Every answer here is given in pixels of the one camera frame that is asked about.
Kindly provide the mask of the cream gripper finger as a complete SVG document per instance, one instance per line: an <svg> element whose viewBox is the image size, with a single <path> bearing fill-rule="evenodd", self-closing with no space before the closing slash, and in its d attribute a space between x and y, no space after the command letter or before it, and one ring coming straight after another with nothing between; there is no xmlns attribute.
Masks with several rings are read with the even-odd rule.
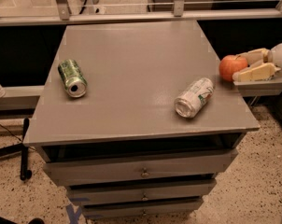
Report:
<svg viewBox="0 0 282 224"><path fill-rule="evenodd" d="M262 63L257 66L250 66L233 74L233 81L249 82L267 80L280 71L280 68L273 63Z"/></svg>
<svg viewBox="0 0 282 224"><path fill-rule="evenodd" d="M253 49L248 52L239 54L239 57L243 57L247 60L247 63L252 65L253 63L265 63L268 60L269 50L266 48Z"/></svg>

